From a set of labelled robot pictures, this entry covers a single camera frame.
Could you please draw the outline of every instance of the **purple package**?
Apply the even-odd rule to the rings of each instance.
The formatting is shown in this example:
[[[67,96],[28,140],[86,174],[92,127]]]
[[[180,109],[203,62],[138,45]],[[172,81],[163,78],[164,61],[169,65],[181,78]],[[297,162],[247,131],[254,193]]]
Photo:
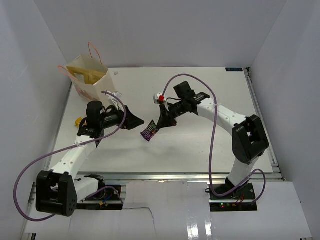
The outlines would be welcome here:
[[[141,132],[141,136],[147,140],[148,142],[150,142],[150,140],[153,138],[154,135],[156,135],[156,133],[159,130],[157,129],[157,125],[155,124],[155,122],[152,120],[149,125],[146,127],[146,129]]]

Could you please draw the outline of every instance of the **white tabletop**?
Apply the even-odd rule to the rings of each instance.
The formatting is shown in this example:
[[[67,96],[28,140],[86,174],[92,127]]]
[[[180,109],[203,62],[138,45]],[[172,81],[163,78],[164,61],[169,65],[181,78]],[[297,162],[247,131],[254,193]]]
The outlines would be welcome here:
[[[117,91],[123,94],[122,101],[130,111],[143,119],[145,124],[134,130],[120,130],[103,140],[83,164],[80,172],[117,173],[207,173],[209,148],[213,123],[207,119],[186,113],[177,118],[177,126],[161,129],[150,142],[144,140],[142,132],[154,119],[157,123],[159,106],[153,103],[154,93],[162,92],[168,80],[174,75],[186,73],[205,81],[215,92],[218,103],[239,114],[256,114],[243,72],[226,72],[225,68],[185,67],[143,67],[110,68]],[[209,91],[192,78],[182,76],[169,86],[166,97],[176,97],[173,87],[188,81],[196,93]],[[87,102],[75,88],[69,100],[58,133],[55,150],[73,144],[78,129],[75,121],[86,116]],[[115,128],[105,130],[105,134]],[[50,167],[65,154],[52,157]],[[217,127],[213,149],[213,173],[231,171],[235,157],[232,152],[232,138],[221,127]],[[272,172],[268,152],[255,165],[265,172]]]

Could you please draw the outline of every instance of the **red bag handle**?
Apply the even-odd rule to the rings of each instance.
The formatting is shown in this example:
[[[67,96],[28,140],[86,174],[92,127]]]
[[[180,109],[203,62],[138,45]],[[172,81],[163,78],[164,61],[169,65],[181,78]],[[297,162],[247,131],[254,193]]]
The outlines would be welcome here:
[[[60,71],[62,74],[68,76],[69,78],[72,78],[72,79],[74,79],[74,80],[77,80],[77,81],[79,81],[79,82],[81,83],[81,81],[80,81],[79,79],[77,79],[76,77],[72,76],[71,73],[68,71],[68,69],[66,69],[64,66],[60,66],[60,65],[59,65],[59,66],[58,66],[58,69],[59,69],[59,71]]]
[[[91,53],[90,45],[93,47],[93,49],[94,49],[94,50],[96,51],[96,53],[98,54],[99,59],[100,59],[100,63],[103,65],[103,63],[102,63],[102,61],[101,61],[101,56],[100,56],[98,50],[96,49],[96,47],[95,47],[91,42],[88,41],[88,48],[89,48],[89,52],[90,52],[91,58],[92,58],[92,53]]]

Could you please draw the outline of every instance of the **white bag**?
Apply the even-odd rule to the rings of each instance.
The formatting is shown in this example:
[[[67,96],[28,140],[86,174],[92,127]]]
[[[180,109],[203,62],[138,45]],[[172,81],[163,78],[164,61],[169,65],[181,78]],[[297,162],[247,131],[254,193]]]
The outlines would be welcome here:
[[[75,60],[72,62],[69,62],[66,67],[75,67],[75,68],[81,68],[81,69],[87,69],[87,70],[93,70],[101,73],[105,73],[105,76],[101,78],[99,81],[97,81],[93,85],[85,84],[83,79],[77,76],[74,77],[70,74],[70,72],[63,66],[58,66],[60,72],[62,72],[64,75],[68,76],[76,91],[78,92],[79,96],[87,101],[101,101],[102,104],[107,108],[110,105],[110,102],[108,100],[109,96],[101,93],[101,91],[109,91],[109,92],[115,92],[115,86],[114,82],[111,78],[110,71],[106,66],[102,64],[100,54],[98,50],[93,46],[95,51],[97,52],[100,61],[92,57],[90,45],[93,46],[91,42],[88,42],[88,47],[90,51],[90,55],[87,54],[81,54],[78,56]]]

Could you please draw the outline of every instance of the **white wall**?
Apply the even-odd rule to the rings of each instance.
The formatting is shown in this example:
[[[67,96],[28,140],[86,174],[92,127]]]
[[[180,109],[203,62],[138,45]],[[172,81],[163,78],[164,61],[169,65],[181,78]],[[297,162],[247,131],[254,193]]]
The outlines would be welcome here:
[[[287,1],[252,65],[252,81],[280,169],[293,181],[318,240],[319,0]]]
[[[57,70],[65,63],[32,0],[0,1],[0,239],[16,240],[22,232],[14,183],[29,162],[52,148],[70,86]],[[42,166],[21,180],[23,210]]]
[[[286,0],[34,0],[71,61],[109,67],[251,66]]]

